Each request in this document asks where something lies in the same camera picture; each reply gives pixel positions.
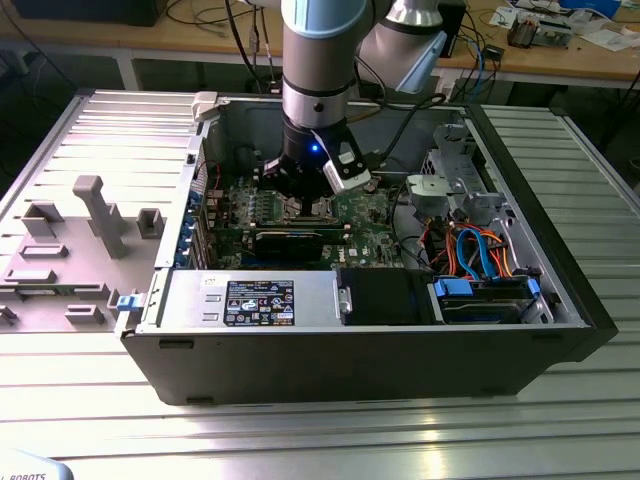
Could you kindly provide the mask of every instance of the blue connector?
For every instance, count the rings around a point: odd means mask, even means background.
[[[533,298],[538,298],[540,296],[540,285],[538,285],[538,281],[535,278],[530,278],[527,280],[527,285]]]
[[[473,296],[471,282],[464,278],[441,278],[434,286],[437,297],[447,295]]]
[[[189,198],[187,199],[187,205],[195,206],[202,204],[202,195],[193,190],[189,191]]]
[[[187,248],[189,248],[189,242],[187,242],[186,238],[183,237],[178,240],[178,250],[186,250]]]
[[[173,265],[176,268],[186,267],[187,266],[187,256],[181,253],[176,253],[173,257]]]
[[[119,312],[136,312],[144,307],[144,293],[136,293],[134,295],[120,295],[116,309]]]

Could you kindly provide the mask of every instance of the warning label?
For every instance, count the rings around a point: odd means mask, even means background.
[[[224,323],[233,327],[295,325],[293,281],[227,282]]]

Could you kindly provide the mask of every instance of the black cable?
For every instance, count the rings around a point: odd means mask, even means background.
[[[37,104],[36,100],[42,100],[46,103],[48,103],[49,105],[51,105],[52,107],[54,107],[59,114],[61,114],[64,111],[64,108],[62,108],[60,105],[58,105],[57,103],[55,103],[54,101],[48,99],[47,97],[43,97],[42,95],[37,95],[29,90],[27,90],[27,88],[25,87],[24,83],[22,83],[22,80],[26,77],[29,76],[30,73],[26,73],[24,75],[19,75],[18,73],[16,73],[16,71],[14,70],[13,66],[11,65],[11,63],[9,63],[9,61],[4,58],[4,56],[2,56],[0,54],[0,61],[2,61],[2,63],[4,64],[5,68],[7,69],[8,73],[11,75],[12,78],[10,78],[10,80],[17,80],[18,84],[20,85],[20,88],[22,89],[22,93],[27,96],[27,97],[31,97],[31,100],[33,101],[34,105],[36,108],[38,108],[38,110],[43,111],[42,107],[40,105]]]
[[[627,101],[627,98],[629,98],[629,95],[631,95],[631,92],[633,91],[633,87],[635,87],[636,83],[638,83],[638,80],[640,80],[640,70],[638,70],[636,77],[633,79],[633,82],[631,82],[631,85],[625,92],[624,96],[622,97],[622,100],[620,100],[620,105],[625,104],[625,102]]]
[[[31,40],[31,37],[29,37],[26,33],[24,33],[24,31],[20,28],[20,26],[15,22],[13,17],[9,15],[9,12],[4,6],[4,2],[0,1],[0,7],[2,8],[4,15],[7,17],[7,20],[9,20],[9,23],[13,25],[13,28],[15,28],[18,31],[18,33],[20,33],[20,35],[22,35],[22,38],[24,38],[27,42],[29,42],[31,46],[35,48],[38,51],[38,53],[46,59],[47,62],[49,62],[49,64],[53,67],[53,69],[56,72],[58,72],[58,75],[60,75],[71,86],[71,88],[74,91],[77,90],[78,86],[69,77],[67,77],[62,70],[60,70],[58,65],[56,65],[51,61],[51,59],[47,56],[47,54],[44,53],[42,49],[38,45],[36,45],[36,43],[33,40]]]
[[[190,20],[182,20],[181,18],[177,18],[174,17],[173,14],[171,13],[171,9],[173,7],[175,7],[177,4],[181,3],[183,0],[174,0],[173,3],[169,4],[167,6],[167,11],[166,11],[166,15],[167,18],[169,18],[170,20],[173,20],[174,22],[177,23],[181,23],[182,25],[214,25],[216,23],[224,23],[229,21],[229,18],[227,16],[223,17],[223,18],[217,18],[215,20],[210,20],[210,21],[196,21],[196,22],[192,22]],[[225,8],[224,6],[222,7],[209,7],[209,8],[205,8],[204,10],[200,10],[199,12],[197,12],[194,16],[196,17],[196,20],[199,20],[198,17],[200,17],[200,15],[202,15],[203,13],[206,12],[211,12],[214,10],[222,10],[223,8]],[[233,15],[233,18],[238,18],[238,17],[242,17],[243,15],[248,15],[249,13],[251,13],[251,10],[247,10],[245,12],[240,12],[240,13],[236,13]]]
[[[271,47],[269,46],[269,33],[267,31],[267,22],[264,19],[264,7],[260,8],[260,23],[262,24],[262,36],[264,37],[264,45],[267,49],[267,59],[269,60],[269,70],[271,71],[271,80],[275,83],[276,74],[273,69],[273,57],[271,56]]]
[[[398,144],[400,137],[402,137],[404,130],[407,128],[407,125],[409,124],[409,122],[411,121],[411,119],[413,118],[413,116],[416,114],[418,110],[425,110],[427,108],[431,108],[436,105],[441,105],[445,102],[446,99],[447,97],[444,94],[434,93],[433,95],[429,95],[427,98],[423,99],[419,103],[416,103],[414,107],[411,110],[409,110],[409,113],[407,113],[404,120],[402,120],[402,123],[400,124],[400,127],[396,132],[396,135],[393,137],[393,140],[391,140],[391,143],[382,154],[382,158],[386,159],[391,154],[393,149]]]
[[[467,14],[467,16],[471,19],[472,25],[473,27],[468,27],[466,25],[460,25],[461,28],[465,28],[473,33],[475,33],[475,40],[473,38],[471,38],[469,35],[466,34],[459,34],[458,36],[460,36],[461,38],[468,38],[471,41],[473,41],[477,46],[478,49],[480,50],[480,52],[483,52],[485,47],[486,47],[486,41],[484,39],[484,36],[478,31],[478,29],[475,26],[475,22],[473,21],[473,18],[471,17],[471,15],[469,15],[467,12],[465,12]],[[467,76],[466,80],[464,81],[464,83],[462,84],[462,87],[455,87],[458,89],[458,91],[453,95],[453,100],[455,100],[458,95],[462,92],[462,100],[464,100],[464,96],[465,93],[467,93],[467,84],[469,83],[469,80],[471,80],[471,77],[473,75],[473,72],[476,71],[476,69],[478,68],[480,62],[484,62],[483,58],[478,58],[478,54],[477,52],[475,53],[476,55],[476,59],[475,59],[475,63],[473,65],[473,68],[471,69],[471,71],[469,72],[469,75]],[[478,75],[478,78],[476,78],[475,84],[472,87],[472,90],[476,87],[476,85],[478,84],[478,82],[480,81],[480,76]]]
[[[236,26],[236,21],[233,18],[233,13],[231,12],[231,3],[229,0],[224,0],[224,6],[227,10],[227,18],[229,19],[229,26],[231,27],[231,33],[233,33],[233,38],[236,41],[236,46],[240,51],[240,56],[242,57],[242,61],[244,65],[247,67],[247,70],[251,74],[251,76],[256,80],[256,82],[262,82],[263,80],[258,76],[256,71],[253,69],[251,64],[249,63],[249,58],[247,57],[247,52],[245,52],[244,47],[242,46],[242,40],[240,40],[240,34],[238,33],[238,27]]]
[[[423,259],[421,259],[420,257],[418,257],[415,253],[413,253],[411,250],[409,250],[405,245],[404,245],[404,241],[408,240],[410,237],[404,237],[402,240],[400,240],[398,238],[398,232],[396,232],[396,226],[395,226],[395,217],[396,217],[396,208],[398,207],[398,199],[400,198],[400,195],[402,194],[402,192],[407,188],[406,183],[403,183],[400,188],[398,189],[398,193],[396,194],[396,198],[393,201],[393,206],[391,207],[391,215],[390,216],[390,223],[391,223],[391,234],[393,235],[393,239],[396,241],[396,243],[398,244],[398,246],[402,249],[402,251],[404,251],[407,255],[409,255],[411,258],[413,258],[418,265],[422,265],[423,268],[425,268],[426,270],[429,270],[431,272],[435,272],[434,270],[432,270],[428,265],[427,262],[425,262]]]
[[[638,73],[633,79],[633,82],[631,82],[631,85],[629,86],[624,96],[622,97],[622,100],[620,102],[620,107],[618,107],[618,111],[614,117],[613,122],[610,123],[609,128],[605,130],[605,132],[602,134],[602,137],[600,139],[600,145],[599,145],[601,151],[603,152],[606,151],[609,144],[613,141],[613,139],[618,134],[620,127],[625,122],[627,117],[631,115],[631,113],[633,113],[633,111],[637,108],[638,103],[640,102],[640,92],[637,93],[636,99],[631,102],[629,107],[626,107],[625,103],[629,98],[629,96],[631,95],[633,88],[636,86],[636,83],[638,83],[638,80],[640,80],[640,70],[638,70]]]
[[[260,33],[258,33],[258,7],[256,7],[255,5],[252,9],[251,33],[249,34],[249,43],[251,44],[253,70],[257,72],[258,50],[260,49]],[[262,94],[260,81],[261,79],[256,79],[256,86],[258,87],[258,93]]]

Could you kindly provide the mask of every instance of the blue latch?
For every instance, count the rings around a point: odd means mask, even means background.
[[[441,278],[435,284],[436,296],[464,295],[472,296],[471,282],[464,278]]]
[[[202,203],[202,195],[198,192],[194,192],[193,190],[189,191],[189,205],[200,205]]]
[[[540,296],[540,285],[538,285],[538,281],[535,278],[530,278],[527,280],[527,285],[533,298],[538,298]]]
[[[136,293],[133,295],[120,295],[116,309],[119,312],[135,312],[144,307],[144,293]]]

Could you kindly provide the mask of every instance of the wooden table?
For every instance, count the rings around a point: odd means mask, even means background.
[[[23,20],[8,4],[13,18],[21,28],[47,52],[107,56],[114,58],[120,69],[126,89],[140,90],[133,59],[176,60],[205,63],[241,63],[230,29],[226,24],[220,34],[201,30],[193,25],[177,23],[163,16],[156,26],[131,27],[118,24]],[[222,0],[194,0],[197,9],[222,6]],[[471,15],[478,30],[488,43],[505,49],[498,80],[514,82],[548,83],[607,88],[628,88],[640,68],[640,49],[626,49],[610,52],[593,45],[582,38],[571,40],[568,49],[533,47],[531,49],[512,48],[507,45],[507,30],[487,25],[491,11],[501,5],[498,0],[469,0]],[[233,7],[234,12],[247,11],[242,4]],[[186,21],[192,21],[190,2],[184,0],[172,14]],[[629,17],[628,12],[621,12]],[[206,14],[207,19],[224,17],[224,10]],[[251,15],[236,20],[243,42],[248,41]],[[266,10],[266,23],[270,37],[271,51],[276,65],[282,63],[282,19],[279,12]],[[0,15],[0,38],[4,50],[25,50],[32,47]],[[262,45],[259,64],[267,64]],[[440,78],[438,90],[449,92],[453,82],[468,75],[474,66],[474,58],[467,46],[458,41],[453,56],[440,59],[434,76]]]

